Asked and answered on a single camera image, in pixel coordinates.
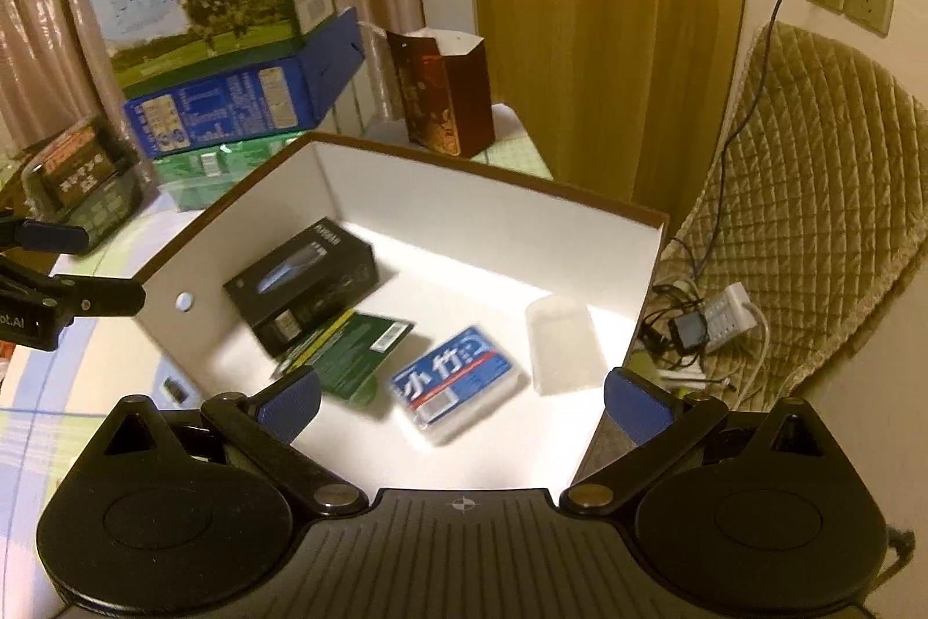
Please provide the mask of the translucent plastic case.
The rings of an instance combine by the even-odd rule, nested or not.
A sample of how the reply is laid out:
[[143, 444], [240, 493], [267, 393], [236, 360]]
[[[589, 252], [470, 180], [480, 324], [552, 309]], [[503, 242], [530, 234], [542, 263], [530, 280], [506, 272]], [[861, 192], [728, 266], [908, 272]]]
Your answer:
[[587, 306], [548, 295], [525, 311], [533, 388], [540, 396], [603, 386], [606, 360]]

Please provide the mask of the checkered tablecloth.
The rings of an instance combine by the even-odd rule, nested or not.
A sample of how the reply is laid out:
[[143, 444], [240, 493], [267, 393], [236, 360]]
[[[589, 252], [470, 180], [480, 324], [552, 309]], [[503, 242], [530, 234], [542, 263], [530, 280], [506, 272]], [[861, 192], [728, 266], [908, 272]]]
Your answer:
[[[537, 178], [550, 169], [514, 111], [494, 105], [497, 142], [478, 164]], [[197, 218], [161, 189], [101, 248], [61, 258], [54, 272], [130, 275]], [[195, 407], [200, 391], [130, 319], [79, 319], [57, 352], [16, 347], [2, 385], [2, 617], [57, 617], [61, 602], [36, 558], [39, 514], [101, 418], [125, 394], [157, 407]]]

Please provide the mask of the black electronics box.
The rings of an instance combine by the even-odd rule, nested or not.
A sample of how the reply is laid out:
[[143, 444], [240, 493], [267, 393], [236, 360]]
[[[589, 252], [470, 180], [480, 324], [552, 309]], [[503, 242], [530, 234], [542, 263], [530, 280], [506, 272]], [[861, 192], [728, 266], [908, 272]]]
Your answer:
[[320, 218], [223, 284], [270, 357], [360, 302], [379, 283], [373, 247]]

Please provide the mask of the blue milk carton box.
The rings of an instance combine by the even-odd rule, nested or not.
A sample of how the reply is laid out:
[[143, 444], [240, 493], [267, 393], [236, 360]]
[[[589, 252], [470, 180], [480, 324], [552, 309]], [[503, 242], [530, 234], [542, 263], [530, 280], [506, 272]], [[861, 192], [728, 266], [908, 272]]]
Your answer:
[[313, 131], [365, 61], [357, 11], [346, 8], [296, 55], [162, 89], [124, 104], [146, 157]]

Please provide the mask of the dark green snack pack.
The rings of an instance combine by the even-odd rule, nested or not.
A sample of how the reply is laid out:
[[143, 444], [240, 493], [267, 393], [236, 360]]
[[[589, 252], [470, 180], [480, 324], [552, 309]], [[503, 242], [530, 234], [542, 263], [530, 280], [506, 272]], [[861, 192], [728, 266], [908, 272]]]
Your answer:
[[104, 116], [69, 127], [22, 169], [22, 187], [36, 220], [77, 226], [85, 255], [112, 237], [142, 207], [134, 149]]

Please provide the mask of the white power strip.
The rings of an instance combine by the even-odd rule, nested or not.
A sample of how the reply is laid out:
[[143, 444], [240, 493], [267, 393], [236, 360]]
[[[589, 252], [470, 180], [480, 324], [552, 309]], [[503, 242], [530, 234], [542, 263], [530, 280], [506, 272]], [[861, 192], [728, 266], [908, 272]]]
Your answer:
[[703, 308], [708, 333], [706, 352], [716, 352], [756, 326], [755, 316], [749, 309], [750, 304], [751, 297], [740, 281], [729, 284], [709, 300]]

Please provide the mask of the quilted beige cushion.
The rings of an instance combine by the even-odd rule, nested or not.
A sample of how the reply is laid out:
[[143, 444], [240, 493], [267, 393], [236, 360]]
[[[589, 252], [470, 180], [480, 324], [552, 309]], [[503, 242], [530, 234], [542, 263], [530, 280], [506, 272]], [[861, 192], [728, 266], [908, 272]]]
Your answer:
[[766, 410], [870, 338], [926, 259], [926, 110], [851, 45], [777, 22], [758, 33], [736, 115], [662, 251], [669, 281], [740, 281], [766, 325], [703, 360], [728, 402]]

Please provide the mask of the green card package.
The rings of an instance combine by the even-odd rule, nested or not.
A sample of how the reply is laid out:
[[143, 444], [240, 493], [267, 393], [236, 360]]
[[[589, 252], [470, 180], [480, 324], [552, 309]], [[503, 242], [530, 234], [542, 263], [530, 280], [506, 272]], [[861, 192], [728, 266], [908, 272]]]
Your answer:
[[352, 407], [366, 407], [378, 392], [378, 373], [415, 328], [410, 320], [389, 319], [348, 309], [302, 336], [272, 372], [277, 380], [309, 364], [322, 391]]

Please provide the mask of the dark red gift bag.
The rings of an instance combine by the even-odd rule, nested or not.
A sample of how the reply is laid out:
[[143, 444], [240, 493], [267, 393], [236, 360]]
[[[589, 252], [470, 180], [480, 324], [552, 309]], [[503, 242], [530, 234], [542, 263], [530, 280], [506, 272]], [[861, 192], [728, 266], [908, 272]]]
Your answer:
[[431, 153], [472, 158], [495, 142], [484, 39], [422, 28], [385, 33], [407, 137]]

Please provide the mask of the green shrink-wrapped drink pack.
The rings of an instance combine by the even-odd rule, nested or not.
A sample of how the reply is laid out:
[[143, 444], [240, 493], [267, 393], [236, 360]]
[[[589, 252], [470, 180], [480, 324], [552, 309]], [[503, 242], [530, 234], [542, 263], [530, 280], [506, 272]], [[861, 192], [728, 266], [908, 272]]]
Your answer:
[[180, 211], [203, 211], [302, 132], [248, 138], [153, 160], [159, 185]]

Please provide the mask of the black power adapter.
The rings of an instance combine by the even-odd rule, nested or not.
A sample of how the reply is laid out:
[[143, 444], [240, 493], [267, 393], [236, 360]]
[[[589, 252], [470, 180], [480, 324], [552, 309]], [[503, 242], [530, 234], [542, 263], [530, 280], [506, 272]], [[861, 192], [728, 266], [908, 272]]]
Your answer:
[[670, 339], [678, 355], [700, 352], [708, 342], [708, 327], [700, 311], [681, 314], [670, 320]]

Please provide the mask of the blue white tissue pack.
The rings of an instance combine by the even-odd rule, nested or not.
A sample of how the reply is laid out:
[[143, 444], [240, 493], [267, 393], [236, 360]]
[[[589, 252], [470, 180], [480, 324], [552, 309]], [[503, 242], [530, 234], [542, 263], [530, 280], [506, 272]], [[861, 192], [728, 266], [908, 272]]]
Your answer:
[[464, 328], [389, 379], [393, 402], [434, 446], [490, 417], [528, 382], [481, 328]]

